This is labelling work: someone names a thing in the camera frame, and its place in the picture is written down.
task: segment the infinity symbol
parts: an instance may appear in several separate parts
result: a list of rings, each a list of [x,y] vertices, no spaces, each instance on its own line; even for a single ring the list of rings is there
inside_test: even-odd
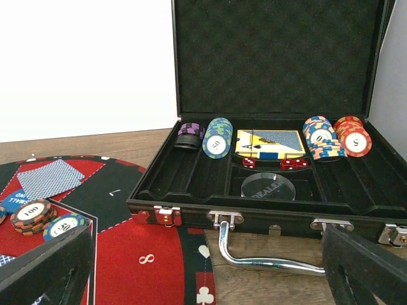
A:
[[[142,256],[139,258],[139,263],[144,265],[147,262],[153,262],[154,261],[154,255],[153,254],[149,254],[147,256]]]

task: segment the white wall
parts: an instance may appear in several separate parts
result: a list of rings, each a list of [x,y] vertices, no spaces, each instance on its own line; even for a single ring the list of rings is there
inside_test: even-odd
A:
[[[407,1],[397,1],[378,61],[369,120],[407,160]]]
[[[171,1],[0,0],[0,142],[176,119]]]

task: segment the white stitching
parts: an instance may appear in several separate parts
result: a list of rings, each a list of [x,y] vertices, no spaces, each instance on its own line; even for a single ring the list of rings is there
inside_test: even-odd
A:
[[[129,221],[129,220],[131,220],[131,219],[132,219],[132,218],[129,218],[129,219],[123,220],[123,221],[122,221],[121,223],[119,223],[119,224],[123,224],[123,223],[125,223],[126,221]],[[103,233],[104,231],[110,230],[111,228],[116,227],[116,226],[118,226],[119,224],[115,224],[114,226],[108,227],[107,229],[102,230],[102,231],[101,231],[101,232],[99,232],[98,234],[101,234],[101,233]]]

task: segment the case handle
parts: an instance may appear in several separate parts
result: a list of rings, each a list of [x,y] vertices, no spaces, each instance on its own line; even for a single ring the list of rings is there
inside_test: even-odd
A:
[[[228,249],[229,232],[235,227],[235,218],[237,218],[238,223],[243,222],[243,217],[240,214],[234,214],[238,213],[229,213],[227,216],[230,218],[230,221],[222,220],[220,223],[218,213],[213,211],[208,214],[208,218],[214,220],[215,229],[219,229],[219,238],[217,244],[219,246],[219,251],[221,252],[223,259],[227,263],[236,267],[243,267],[248,269],[265,269],[295,273],[297,275],[325,276],[324,268],[307,264],[305,262],[298,262],[290,259],[279,259],[274,257],[244,257],[240,259],[233,257],[229,253]]]

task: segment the white chip label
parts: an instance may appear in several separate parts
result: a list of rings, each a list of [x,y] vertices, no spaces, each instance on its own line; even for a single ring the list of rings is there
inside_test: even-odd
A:
[[[19,211],[17,218],[21,221],[33,219],[40,215],[44,210],[44,205],[42,203],[33,203],[23,207]]]
[[[206,146],[211,154],[221,154],[226,150],[226,141],[220,135],[214,135],[208,139]]]
[[[323,140],[332,140],[332,133],[326,129],[318,129],[313,132],[311,135],[311,143],[323,141]]]
[[[78,220],[75,217],[67,217],[58,220],[51,228],[50,234],[52,237],[57,237],[62,233],[78,226]]]
[[[345,145],[353,153],[361,153],[368,146],[368,141],[361,133],[354,132],[346,137]]]

